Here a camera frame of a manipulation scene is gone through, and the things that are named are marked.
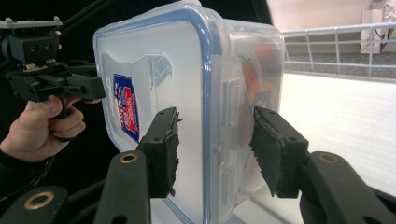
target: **human hand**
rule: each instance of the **human hand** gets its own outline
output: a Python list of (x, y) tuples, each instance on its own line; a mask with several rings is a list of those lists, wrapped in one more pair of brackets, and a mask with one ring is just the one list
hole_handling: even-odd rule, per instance
[(11, 157), (38, 162), (61, 151), (69, 142), (59, 138), (72, 138), (81, 133), (86, 125), (83, 114), (72, 104), (79, 99), (67, 98), (68, 116), (51, 119), (62, 111), (58, 97), (50, 96), (46, 102), (28, 102), (21, 115), (11, 124), (8, 136), (0, 145), (1, 150)]

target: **black mechanical arm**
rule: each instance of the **black mechanical arm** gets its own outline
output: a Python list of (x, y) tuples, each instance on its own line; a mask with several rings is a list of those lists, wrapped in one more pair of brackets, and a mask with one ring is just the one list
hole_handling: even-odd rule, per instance
[(304, 223), (391, 224), (396, 217), (342, 157), (309, 153), (308, 141), (276, 112), (255, 107), (252, 150), (273, 196), (297, 198)]
[[(58, 18), (54, 21), (13, 21), (11, 18), (0, 21), (3, 55), (19, 68), (6, 74), (17, 98), (43, 102), (50, 95), (63, 101), (69, 96), (87, 101), (106, 97), (93, 63), (56, 62), (57, 51), (61, 48), (60, 33), (47, 32), (47, 29), (61, 25)], [(64, 105), (62, 117), (65, 116)]]
[(72, 195), (59, 186), (32, 189), (0, 223), (151, 223), (150, 198), (175, 194), (179, 121), (174, 107), (160, 111), (137, 149), (111, 160), (104, 180)]

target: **finger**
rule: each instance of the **finger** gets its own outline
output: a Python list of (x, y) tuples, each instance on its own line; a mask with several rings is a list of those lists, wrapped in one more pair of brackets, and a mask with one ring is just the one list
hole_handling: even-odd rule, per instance
[(68, 115), (64, 119), (52, 119), (49, 121), (49, 129), (52, 131), (65, 131), (76, 126), (84, 119), (84, 115), (81, 111), (77, 110), (73, 106), (69, 106)]
[(70, 106), (70, 105), (72, 105), (73, 103), (78, 102), (78, 101), (80, 101), (80, 100), (81, 100), (80, 98), (77, 98), (77, 97), (75, 97), (75, 96), (69, 96), (69, 97), (67, 97), (67, 98), (65, 99), (65, 104), (66, 104), (67, 106)]
[(28, 102), (18, 118), (23, 129), (38, 129), (47, 125), (47, 120), (58, 115), (62, 110), (61, 100), (55, 96), (42, 103)]
[(97, 104), (99, 102), (101, 102), (102, 99), (95, 99), (95, 100), (91, 100), (91, 101), (84, 101), (84, 103), (86, 104)]
[(84, 131), (86, 127), (87, 125), (84, 123), (84, 121), (81, 121), (80, 123), (76, 124), (68, 130), (54, 131), (53, 135), (61, 139), (72, 140), (74, 137), (82, 133), (82, 131)]

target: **red and blue label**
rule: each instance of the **red and blue label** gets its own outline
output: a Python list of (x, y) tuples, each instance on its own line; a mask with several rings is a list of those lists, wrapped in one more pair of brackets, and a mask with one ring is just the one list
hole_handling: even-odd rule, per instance
[(137, 114), (134, 85), (130, 77), (114, 75), (114, 94), (117, 99), (122, 130), (139, 142), (139, 116)]

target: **plastic food container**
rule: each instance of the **plastic food container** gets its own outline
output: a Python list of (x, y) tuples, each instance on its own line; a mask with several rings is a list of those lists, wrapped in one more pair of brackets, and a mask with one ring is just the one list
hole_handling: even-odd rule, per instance
[(224, 20), (180, 1), (94, 37), (107, 132), (134, 150), (157, 112), (175, 106), (179, 166), (166, 202), (186, 223), (223, 223), (259, 187), (250, 151), (254, 105), (279, 108), (284, 40), (273, 26)]

